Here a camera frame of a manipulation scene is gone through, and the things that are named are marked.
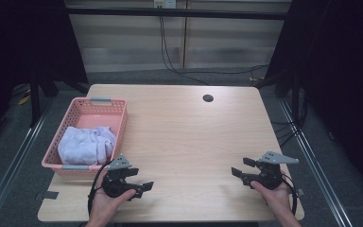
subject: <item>white cloth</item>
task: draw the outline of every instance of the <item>white cloth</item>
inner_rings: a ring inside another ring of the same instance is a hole
[[[115,140],[110,127],[68,127],[59,142],[58,153],[64,164],[102,165],[112,155]]]

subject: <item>black circle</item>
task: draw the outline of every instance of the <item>black circle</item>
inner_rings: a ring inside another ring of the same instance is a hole
[[[205,95],[205,96],[202,97],[202,99],[204,99],[204,101],[206,101],[206,102],[214,101],[214,97],[211,96],[211,95]]]

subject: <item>hand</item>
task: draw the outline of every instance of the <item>hand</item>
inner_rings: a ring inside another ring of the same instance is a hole
[[[99,175],[99,178],[96,181],[96,188],[101,187],[104,175],[104,173]],[[130,199],[135,193],[136,191],[134,189],[130,189],[117,198],[111,198],[102,188],[99,188],[95,192],[90,220],[86,226],[106,226],[106,224],[112,220],[117,208],[119,208],[123,202]]]
[[[285,183],[281,183],[273,190],[268,190],[256,181],[251,182],[251,186],[262,195],[273,216],[282,226],[301,226],[291,213],[290,200],[288,199],[289,189]]]

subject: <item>aluminum rail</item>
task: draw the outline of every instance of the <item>aluminum rail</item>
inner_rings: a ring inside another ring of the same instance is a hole
[[[285,117],[289,122],[292,122],[293,121],[292,111],[287,101],[281,100],[280,103],[285,113]],[[297,142],[299,143],[302,149],[302,153],[308,165],[310,166],[311,171],[318,182],[318,185],[320,186],[320,190],[322,191],[323,196],[325,197],[333,215],[335,216],[338,226],[353,227],[353,224],[351,223],[349,216],[347,215],[347,212],[344,209],[343,204],[338,198],[333,187],[330,185],[325,173],[323,172],[322,167],[320,166],[320,163],[317,160],[317,156],[315,155],[313,149],[310,147],[303,131],[299,130],[295,124],[291,124],[290,126],[293,132],[295,131],[297,132],[296,135]]]
[[[17,175],[20,172],[20,168],[26,160],[26,157],[34,144],[35,139],[37,138],[42,126],[43,122],[46,118],[46,114],[52,106],[53,98],[48,99],[48,103],[46,109],[44,110],[42,116],[40,117],[39,121],[34,125],[33,128],[28,130],[25,140],[23,141],[22,145],[17,150],[16,155],[13,158],[13,161],[7,168],[7,172],[5,176],[2,178],[0,182],[0,209],[7,198],[11,187],[13,186]]]
[[[201,9],[151,9],[151,8],[95,8],[95,7],[10,7],[17,12],[59,13],[78,15],[123,15],[123,16],[163,16],[163,17],[200,17],[283,21],[291,17],[287,12],[255,12]]]

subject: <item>black cable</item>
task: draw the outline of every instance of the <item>black cable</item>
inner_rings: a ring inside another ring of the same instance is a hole
[[[102,172],[102,169],[104,169],[105,166],[109,165],[112,161],[108,161],[106,162],[104,165],[102,165],[102,167],[98,170],[98,172],[95,175],[94,181],[93,181],[93,185],[91,185],[91,190],[90,190],[90,195],[88,195],[88,204],[87,204],[87,208],[88,208],[88,216],[90,216],[91,214],[91,209],[93,208],[93,200],[94,200],[94,196],[95,196],[95,192],[101,188],[97,188],[95,189],[95,185],[96,185],[96,181],[98,180],[99,175]]]
[[[288,183],[288,181],[286,181],[285,179],[282,178],[282,181],[288,186],[288,188],[291,191],[291,195],[293,197],[293,204],[291,206],[291,212],[293,213],[293,215],[296,215],[296,211],[297,211],[297,192],[296,192],[296,188],[294,186],[293,181],[291,180],[291,178],[287,177],[288,179],[290,179],[290,181],[292,182],[293,186],[290,185],[290,183]]]
[[[284,129],[285,129],[285,128],[287,128],[287,127],[288,127],[288,125],[285,125],[285,126],[281,127],[279,130],[276,130],[276,131],[275,131],[275,134],[276,134],[277,132],[279,132],[279,131],[284,130]]]
[[[180,72],[178,71],[172,64],[170,57],[169,57],[169,53],[167,50],[167,43],[166,43],[166,37],[164,34],[164,18],[160,17],[160,24],[161,24],[161,53],[162,53],[162,60],[164,62],[164,66],[171,72],[178,74],[179,76],[185,77],[185,78],[189,78],[189,79],[193,79],[195,81],[198,81],[200,83],[203,83],[205,85],[208,85],[207,83],[199,80],[199,79],[195,79],[195,78],[191,78],[191,77],[187,77],[185,74],[222,74],[222,75],[237,75],[237,74],[245,74],[245,73],[250,73],[251,77],[253,78],[253,74],[252,72],[258,69],[261,69],[263,67],[269,66],[269,64],[260,64],[260,65],[255,65],[252,68],[250,68],[249,70],[244,70],[244,71],[239,71],[239,72],[217,72],[217,71],[189,71],[189,72]],[[167,60],[169,62],[170,67],[167,65],[165,59],[164,59],[164,52],[166,53],[167,56]]]
[[[286,134],[284,134],[284,135],[280,135],[280,136],[278,136],[278,137],[276,137],[276,139],[278,139],[278,140],[280,140],[280,139],[282,139],[282,138],[285,138],[285,137],[287,137],[288,135],[289,136],[291,136],[291,131],[289,131],[288,133],[286,133]]]
[[[258,90],[260,90],[263,87],[275,84],[278,81],[278,79],[283,79],[285,74],[286,74],[286,70],[283,70],[281,72],[276,73],[272,77],[266,77],[261,82],[255,84],[254,87],[257,88]]]
[[[282,148],[291,138],[293,138],[293,136],[297,135],[300,132],[300,130],[301,129],[294,131],[279,147]]]
[[[159,18],[160,20],[160,24],[161,24],[161,53],[162,53],[162,60],[164,61],[164,66],[171,72],[181,76],[181,77],[184,77],[184,78],[189,78],[189,79],[192,79],[192,80],[195,80],[197,82],[200,82],[202,84],[205,84],[205,85],[209,85],[208,83],[202,81],[202,80],[199,80],[199,79],[195,79],[195,78],[191,78],[191,77],[187,77],[185,75],[182,75],[181,73],[179,73],[174,67],[173,67],[173,64],[172,64],[172,61],[170,60],[170,57],[169,57],[169,53],[167,52],[167,44],[166,44],[166,38],[165,38],[165,35],[164,35],[164,18],[163,17],[160,17]],[[170,67],[167,66],[167,63],[166,61],[164,60],[164,49],[165,49],[165,52],[166,52],[166,55],[167,55],[167,59],[169,61],[169,64],[170,64]]]
[[[275,125],[290,125],[293,124],[293,122],[278,122],[278,121],[270,121],[270,123]]]

